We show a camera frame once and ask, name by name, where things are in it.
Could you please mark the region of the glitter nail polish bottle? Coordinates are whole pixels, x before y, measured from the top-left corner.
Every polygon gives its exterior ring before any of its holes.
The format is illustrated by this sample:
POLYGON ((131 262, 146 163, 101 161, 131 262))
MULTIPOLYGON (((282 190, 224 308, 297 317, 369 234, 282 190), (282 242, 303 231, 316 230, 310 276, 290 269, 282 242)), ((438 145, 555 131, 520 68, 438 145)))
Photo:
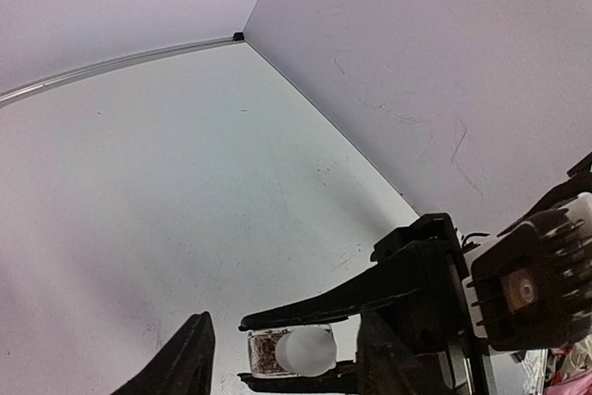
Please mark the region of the glitter nail polish bottle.
POLYGON ((280 378, 296 376, 280 367, 275 357, 278 340, 296 327, 278 327, 252 330, 248 334, 248 354, 250 372, 258 378, 280 378))

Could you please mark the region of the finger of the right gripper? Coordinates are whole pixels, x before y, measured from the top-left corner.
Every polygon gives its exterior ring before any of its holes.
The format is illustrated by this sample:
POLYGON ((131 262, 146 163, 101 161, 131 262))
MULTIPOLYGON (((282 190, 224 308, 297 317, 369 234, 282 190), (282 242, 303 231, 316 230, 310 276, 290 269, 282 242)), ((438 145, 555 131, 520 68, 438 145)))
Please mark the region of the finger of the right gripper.
POLYGON ((251 391, 263 394, 358 394, 357 368, 354 361, 337 362, 335 368, 321 376, 258 378, 250 373, 238 374, 251 391))

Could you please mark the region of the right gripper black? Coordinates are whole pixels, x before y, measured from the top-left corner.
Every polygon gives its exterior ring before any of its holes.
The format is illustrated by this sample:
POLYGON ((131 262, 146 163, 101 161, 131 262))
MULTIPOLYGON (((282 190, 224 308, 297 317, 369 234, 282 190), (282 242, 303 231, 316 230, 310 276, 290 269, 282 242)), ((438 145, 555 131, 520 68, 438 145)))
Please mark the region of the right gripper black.
POLYGON ((330 324, 374 311, 454 394, 496 393, 487 348, 471 328, 461 289, 468 271, 450 216, 395 228, 373 259, 377 265, 323 294, 244 316, 239 330, 330 324))

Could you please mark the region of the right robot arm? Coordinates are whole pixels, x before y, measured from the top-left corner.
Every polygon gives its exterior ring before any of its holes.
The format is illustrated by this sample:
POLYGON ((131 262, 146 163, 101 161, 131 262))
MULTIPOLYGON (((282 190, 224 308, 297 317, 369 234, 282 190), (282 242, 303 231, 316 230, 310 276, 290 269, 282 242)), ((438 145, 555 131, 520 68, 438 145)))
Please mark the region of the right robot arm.
POLYGON ((356 354, 322 376, 240 380, 259 393, 492 394, 493 352, 560 348, 591 330, 591 161, 525 215, 459 237, 445 213, 376 243, 372 266, 321 295, 246 315, 240 329, 361 318, 356 354))

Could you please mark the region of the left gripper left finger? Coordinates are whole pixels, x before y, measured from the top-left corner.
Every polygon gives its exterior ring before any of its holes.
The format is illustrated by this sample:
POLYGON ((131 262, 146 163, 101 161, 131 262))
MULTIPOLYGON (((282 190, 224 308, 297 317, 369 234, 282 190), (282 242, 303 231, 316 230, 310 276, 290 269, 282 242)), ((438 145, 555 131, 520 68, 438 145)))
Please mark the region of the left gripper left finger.
POLYGON ((113 395, 210 394, 215 348, 210 314, 191 315, 143 370, 113 395))

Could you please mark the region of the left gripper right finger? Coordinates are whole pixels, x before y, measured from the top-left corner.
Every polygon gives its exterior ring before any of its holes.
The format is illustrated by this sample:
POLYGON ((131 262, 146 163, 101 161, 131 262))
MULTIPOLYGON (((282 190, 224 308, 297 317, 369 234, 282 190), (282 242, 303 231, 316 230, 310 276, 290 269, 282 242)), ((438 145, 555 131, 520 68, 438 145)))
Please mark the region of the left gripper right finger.
POLYGON ((454 394, 374 311, 361 313, 355 362, 360 394, 454 394))

